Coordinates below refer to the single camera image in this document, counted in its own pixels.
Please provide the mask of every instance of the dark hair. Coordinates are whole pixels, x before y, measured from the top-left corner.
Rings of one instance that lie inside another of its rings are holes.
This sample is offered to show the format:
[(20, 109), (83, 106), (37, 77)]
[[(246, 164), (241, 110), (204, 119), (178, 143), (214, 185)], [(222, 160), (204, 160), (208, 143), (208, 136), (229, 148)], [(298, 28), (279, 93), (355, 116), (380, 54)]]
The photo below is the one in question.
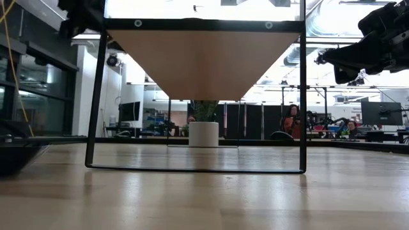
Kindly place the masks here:
[(296, 107), (296, 108), (297, 108), (297, 116), (300, 115), (300, 108), (298, 108), (298, 105), (291, 104), (291, 105), (288, 106), (287, 113), (286, 113), (286, 115), (284, 116), (285, 118), (291, 117), (291, 109), (292, 109), (293, 107)]
[(356, 121), (349, 120), (349, 121), (347, 122), (347, 124), (349, 124), (350, 122), (352, 122), (353, 125), (355, 126), (355, 128), (357, 128), (357, 122), (356, 122)]

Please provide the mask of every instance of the inverted triangular wooden panel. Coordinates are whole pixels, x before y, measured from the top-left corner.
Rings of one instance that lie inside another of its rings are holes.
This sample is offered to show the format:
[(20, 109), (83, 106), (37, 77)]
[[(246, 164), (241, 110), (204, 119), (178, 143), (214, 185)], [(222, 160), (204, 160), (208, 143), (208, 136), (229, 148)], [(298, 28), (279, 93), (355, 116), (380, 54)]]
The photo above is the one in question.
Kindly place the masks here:
[(231, 31), (109, 34), (175, 100), (240, 100), (299, 36)]

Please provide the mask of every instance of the person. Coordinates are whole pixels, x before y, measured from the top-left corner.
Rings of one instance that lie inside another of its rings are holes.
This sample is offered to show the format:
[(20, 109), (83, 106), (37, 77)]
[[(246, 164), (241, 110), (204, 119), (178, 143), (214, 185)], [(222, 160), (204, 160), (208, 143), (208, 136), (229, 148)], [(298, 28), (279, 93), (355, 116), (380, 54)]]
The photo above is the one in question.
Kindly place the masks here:
[(358, 130), (357, 123), (355, 121), (349, 121), (348, 124), (348, 131), (350, 132), (349, 134), (349, 139), (356, 139), (357, 135), (362, 135), (362, 132)]
[(195, 122), (196, 119), (193, 117), (193, 115), (189, 115), (189, 117), (187, 118), (187, 123), (189, 124), (190, 122)]
[(290, 134), (293, 138), (300, 138), (300, 109), (291, 104), (286, 115), (281, 120), (281, 130)]

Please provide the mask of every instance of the black partition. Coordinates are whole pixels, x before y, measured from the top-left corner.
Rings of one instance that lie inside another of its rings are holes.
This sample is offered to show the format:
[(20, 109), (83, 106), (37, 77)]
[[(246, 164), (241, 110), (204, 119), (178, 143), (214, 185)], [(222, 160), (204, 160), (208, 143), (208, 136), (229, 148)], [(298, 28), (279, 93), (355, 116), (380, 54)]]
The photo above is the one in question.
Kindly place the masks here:
[(271, 134), (280, 130), (281, 105), (264, 105), (264, 137), (269, 139)]
[(248, 140), (261, 140), (261, 105), (246, 105), (245, 138)]
[(244, 139), (244, 105), (228, 105), (227, 119), (228, 129), (226, 139)]
[(219, 137), (224, 137), (224, 105), (217, 105), (215, 121), (219, 124)]

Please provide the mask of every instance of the white planter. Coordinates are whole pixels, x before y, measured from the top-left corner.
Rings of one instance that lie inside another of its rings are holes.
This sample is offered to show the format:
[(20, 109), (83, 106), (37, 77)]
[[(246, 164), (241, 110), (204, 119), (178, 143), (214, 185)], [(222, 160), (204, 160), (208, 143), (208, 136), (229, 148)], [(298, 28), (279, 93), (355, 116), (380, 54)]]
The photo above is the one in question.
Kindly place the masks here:
[(190, 147), (219, 146), (219, 124), (216, 122), (190, 122)]

